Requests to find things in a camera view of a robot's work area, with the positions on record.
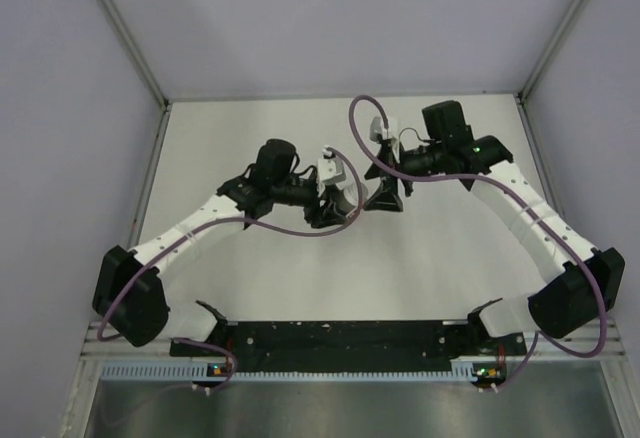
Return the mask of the white pill bottle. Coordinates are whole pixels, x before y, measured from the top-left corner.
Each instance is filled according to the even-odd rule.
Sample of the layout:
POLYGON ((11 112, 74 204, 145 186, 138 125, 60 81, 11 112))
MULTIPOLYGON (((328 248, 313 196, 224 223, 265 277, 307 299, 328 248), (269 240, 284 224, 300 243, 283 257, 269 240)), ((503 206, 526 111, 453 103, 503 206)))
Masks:
POLYGON ((351 183, 339 190, 337 207, 345 214, 355 212, 360 208, 360 202, 368 198, 368 194, 368 188, 364 184, 351 183))

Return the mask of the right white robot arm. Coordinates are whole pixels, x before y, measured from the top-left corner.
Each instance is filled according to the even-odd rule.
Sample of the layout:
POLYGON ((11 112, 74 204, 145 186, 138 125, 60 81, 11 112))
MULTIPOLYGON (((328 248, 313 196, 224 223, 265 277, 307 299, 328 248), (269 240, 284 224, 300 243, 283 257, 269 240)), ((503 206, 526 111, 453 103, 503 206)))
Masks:
POLYGON ((422 111, 427 140, 407 149, 395 120, 386 114, 370 125, 380 147, 367 178, 380 187, 369 210, 401 211, 398 188, 414 182, 453 178, 484 203, 533 260, 543 287, 533 293, 498 298, 468 316, 466 338, 487 354, 505 335, 539 331, 561 339, 592 320, 604 322, 615 303, 625 261, 614 248, 601 250, 569 226, 529 184, 513 154, 496 137, 477 138, 461 104, 449 100, 422 111))

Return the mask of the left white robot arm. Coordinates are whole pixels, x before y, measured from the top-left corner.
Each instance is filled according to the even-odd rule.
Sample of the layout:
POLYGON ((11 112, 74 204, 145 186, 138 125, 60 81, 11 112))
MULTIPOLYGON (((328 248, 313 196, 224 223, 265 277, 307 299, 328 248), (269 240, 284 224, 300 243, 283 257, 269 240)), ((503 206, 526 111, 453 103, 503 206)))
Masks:
POLYGON ((170 303, 167 290, 190 264, 204 257, 216 244, 251 226, 279 232, 263 217, 277 205, 299 207, 310 231, 301 238, 334 235, 358 216, 366 192, 355 167, 332 147, 299 172, 295 146, 270 139, 244 172, 217 188, 187 218, 149 241, 130 249, 111 248, 104 256, 92 300, 101 322, 97 338, 106 342, 123 338, 135 347, 156 339, 190 340, 205 354, 216 354, 226 345, 227 332, 218 324, 223 316, 201 299, 170 303))

